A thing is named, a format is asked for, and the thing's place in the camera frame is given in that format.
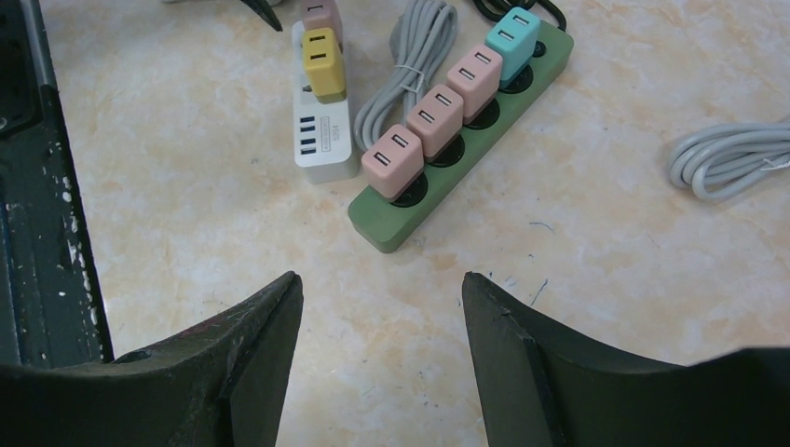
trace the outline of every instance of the table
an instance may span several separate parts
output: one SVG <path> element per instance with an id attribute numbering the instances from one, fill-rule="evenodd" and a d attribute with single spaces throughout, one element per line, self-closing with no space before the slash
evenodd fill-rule
<path id="1" fill-rule="evenodd" d="M 447 67 L 489 27 L 451 3 Z M 692 131 L 788 113 L 790 8 L 643 3 L 559 0 L 565 72 L 385 255 L 346 216 L 363 177 L 311 185 L 293 163 L 289 33 L 231 0 L 42 2 L 116 355 L 294 270 L 306 301 L 279 445 L 477 446 L 467 271 L 655 359 L 790 343 L 790 174 L 701 203 L 664 167 Z M 388 77 L 405 2 L 339 5 L 359 107 Z M 296 3 L 278 14 L 290 27 Z"/>

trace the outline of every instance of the cable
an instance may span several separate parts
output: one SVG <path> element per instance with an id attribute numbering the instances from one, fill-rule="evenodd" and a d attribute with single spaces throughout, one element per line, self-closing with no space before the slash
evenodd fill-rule
<path id="1" fill-rule="evenodd" d="M 551 0 L 472 0 L 477 10 L 483 14 L 483 17 L 490 21 L 500 21 L 503 17 L 514 7 L 521 7 L 529 10 L 535 3 L 541 5 L 543 9 L 557 20 L 557 28 L 565 31 L 567 29 L 567 19 L 565 14 L 560 10 L 557 5 L 552 3 Z"/>
<path id="2" fill-rule="evenodd" d="M 381 128 L 395 101 L 403 95 L 403 118 L 425 95 L 458 35 L 456 8 L 439 0 L 412 0 L 389 37 L 395 70 L 387 84 L 354 118 L 354 142 L 367 151 L 381 137 Z"/>
<path id="3" fill-rule="evenodd" d="M 667 169 L 672 183 L 702 200 L 730 198 L 778 169 L 790 168 L 790 121 L 724 124 L 679 143 Z"/>

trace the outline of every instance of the gray cable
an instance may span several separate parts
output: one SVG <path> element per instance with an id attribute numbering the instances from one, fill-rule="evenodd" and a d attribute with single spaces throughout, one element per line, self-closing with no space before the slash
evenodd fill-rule
<path id="1" fill-rule="evenodd" d="M 354 118 L 354 143 L 367 151 L 381 131 L 395 101 L 403 95 L 403 118 L 425 95 L 430 80 L 444 62 L 458 35 L 456 8 L 437 0 L 412 0 L 389 37 L 395 70 L 387 83 Z"/>
<path id="2" fill-rule="evenodd" d="M 772 171 L 790 168 L 790 122 L 724 124 L 675 147 L 667 165 L 672 183 L 702 200 L 735 196 Z"/>

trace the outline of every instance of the pink plug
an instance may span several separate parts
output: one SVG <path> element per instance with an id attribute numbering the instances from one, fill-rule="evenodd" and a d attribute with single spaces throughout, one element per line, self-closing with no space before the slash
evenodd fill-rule
<path id="1" fill-rule="evenodd" d="M 453 141 L 464 124 L 464 99 L 444 84 L 432 88 L 406 116 L 406 127 L 422 141 L 428 162 Z"/>
<path id="2" fill-rule="evenodd" d="M 422 142 L 409 129 L 396 124 L 362 156 L 362 167 L 374 190 L 393 201 L 422 173 Z"/>
<path id="3" fill-rule="evenodd" d="M 305 31 L 332 28 L 340 49 L 343 49 L 343 22 L 334 0 L 302 0 L 299 12 Z"/>
<path id="4" fill-rule="evenodd" d="M 485 45 L 474 46 L 447 72 L 447 86 L 464 99 L 464 125 L 497 96 L 501 74 L 502 56 Z"/>

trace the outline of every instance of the beige tabletop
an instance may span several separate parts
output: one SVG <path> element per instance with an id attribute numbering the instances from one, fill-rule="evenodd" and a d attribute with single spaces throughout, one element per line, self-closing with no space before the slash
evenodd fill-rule
<path id="1" fill-rule="evenodd" d="M 293 162 L 294 0 L 282 34 L 238 0 L 41 3 L 116 355 L 295 271 L 279 445 L 485 445 L 467 271 L 530 304 L 548 281 L 537 310 L 655 359 L 790 344 L 790 172 L 712 204 L 664 167 L 691 131 L 790 112 L 784 0 L 557 0 L 567 69 L 392 254 L 346 215 L 361 175 L 312 185 Z M 339 2 L 358 105 L 405 3 Z M 445 66 L 490 26 L 451 3 Z"/>

